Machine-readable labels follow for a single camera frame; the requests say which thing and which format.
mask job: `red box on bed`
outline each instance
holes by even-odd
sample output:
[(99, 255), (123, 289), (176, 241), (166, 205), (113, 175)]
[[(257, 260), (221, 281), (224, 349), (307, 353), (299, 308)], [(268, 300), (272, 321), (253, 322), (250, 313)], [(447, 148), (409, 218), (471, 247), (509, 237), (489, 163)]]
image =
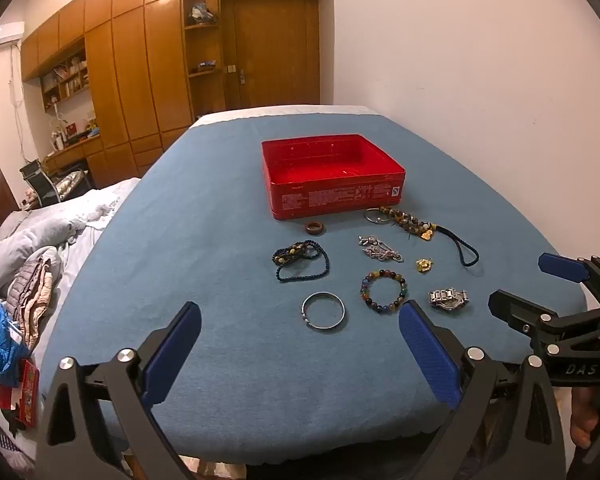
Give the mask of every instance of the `red box on bed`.
[(359, 134), (265, 140), (274, 218), (286, 220), (400, 202), (404, 168)]

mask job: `wooden ring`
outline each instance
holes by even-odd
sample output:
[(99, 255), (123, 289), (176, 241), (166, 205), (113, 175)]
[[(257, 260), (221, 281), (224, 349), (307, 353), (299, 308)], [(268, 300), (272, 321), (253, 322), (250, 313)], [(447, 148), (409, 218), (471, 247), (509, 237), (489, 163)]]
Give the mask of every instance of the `wooden ring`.
[(322, 222), (311, 220), (310, 222), (304, 224), (304, 230), (312, 236), (319, 235), (324, 231), (324, 224)]

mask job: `blue cloth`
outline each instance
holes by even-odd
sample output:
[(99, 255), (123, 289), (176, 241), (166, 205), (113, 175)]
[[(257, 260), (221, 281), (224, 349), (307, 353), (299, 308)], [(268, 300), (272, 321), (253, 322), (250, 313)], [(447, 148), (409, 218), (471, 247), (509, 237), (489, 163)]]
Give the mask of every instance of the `blue cloth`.
[[(308, 235), (306, 219), (271, 215), (260, 143), (343, 132), (364, 135), (397, 160), (407, 173), (400, 208), (451, 229), (479, 250), (480, 262), (462, 267), (455, 245), (440, 233), (426, 242), (352, 211), (319, 218), (326, 232), (316, 240), (331, 260), (328, 276), (277, 282), (271, 255)], [(405, 262), (371, 260), (358, 235), (377, 235)], [(495, 359), (521, 362), (530, 353), (528, 338), (490, 315), (494, 290), (561, 315), (586, 308), (577, 284), (539, 271), (545, 251), (555, 252), (503, 197), (387, 118), (303, 114), (198, 126), (148, 171), (85, 262), (50, 337), (41, 391), (48, 392), (62, 357), (108, 361), (167, 326), (191, 300), (202, 310), (200, 338), (166, 402), (152, 411), (177, 452), (274, 463), (432, 431), (448, 408), (436, 402), (400, 336), (398, 315), (379, 315), (360, 299), (362, 279), (380, 268), (400, 272), (433, 323)], [(416, 272), (419, 258), (433, 259), (427, 274)], [(318, 258), (283, 275), (323, 268)], [(449, 286), (467, 290), (470, 304), (452, 314), (428, 306), (430, 290)], [(372, 287), (381, 303), (398, 292), (392, 280)], [(307, 328), (300, 314), (304, 298), (322, 290), (347, 307), (333, 333)], [(325, 303), (310, 310), (315, 324), (340, 313), (319, 301)], [(106, 418), (114, 419), (112, 410)]]
[(20, 383), (20, 359), (29, 351), (9, 335), (9, 315), (0, 303), (0, 384), (17, 388)]

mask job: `metal bolt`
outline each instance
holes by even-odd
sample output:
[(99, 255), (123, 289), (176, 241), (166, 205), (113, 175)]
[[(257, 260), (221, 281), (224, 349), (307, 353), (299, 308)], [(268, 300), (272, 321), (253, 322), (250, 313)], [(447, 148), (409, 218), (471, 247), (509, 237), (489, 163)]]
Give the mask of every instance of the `metal bolt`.
[(125, 348), (118, 352), (118, 361), (121, 363), (128, 363), (134, 357), (136, 357), (136, 353), (131, 348)]
[(481, 361), (484, 359), (484, 352), (476, 346), (469, 348), (466, 351), (466, 354), (469, 356), (469, 359), (472, 359), (473, 361)]
[(60, 359), (60, 369), (61, 370), (68, 370), (69, 368), (72, 368), (75, 364), (75, 360), (73, 357), (64, 357), (62, 359)]
[(542, 366), (542, 359), (537, 355), (530, 355), (528, 361), (533, 368), (539, 368)]

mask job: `human hand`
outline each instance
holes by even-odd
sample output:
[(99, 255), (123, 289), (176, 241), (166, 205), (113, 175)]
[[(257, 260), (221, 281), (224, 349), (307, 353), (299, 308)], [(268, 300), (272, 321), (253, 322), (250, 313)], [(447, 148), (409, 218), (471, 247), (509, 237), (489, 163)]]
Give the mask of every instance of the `human hand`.
[(591, 405), (595, 391), (595, 388), (571, 389), (571, 440), (582, 449), (591, 446), (591, 431), (598, 424), (598, 412)]

